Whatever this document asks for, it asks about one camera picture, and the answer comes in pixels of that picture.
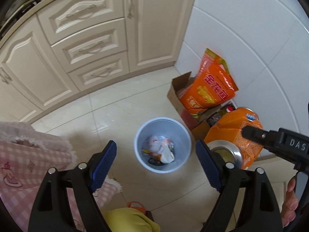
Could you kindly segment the person right hand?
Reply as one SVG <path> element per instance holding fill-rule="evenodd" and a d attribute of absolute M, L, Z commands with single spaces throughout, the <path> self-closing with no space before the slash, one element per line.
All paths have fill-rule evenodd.
<path fill-rule="evenodd" d="M 285 201 L 282 205 L 281 211 L 281 219 L 283 227 L 286 227 L 290 222 L 294 221 L 296 218 L 295 210 L 299 205 L 299 201 L 295 195 L 295 188 L 296 180 L 295 177 L 290 179 L 288 182 L 286 194 L 285 194 Z"/>

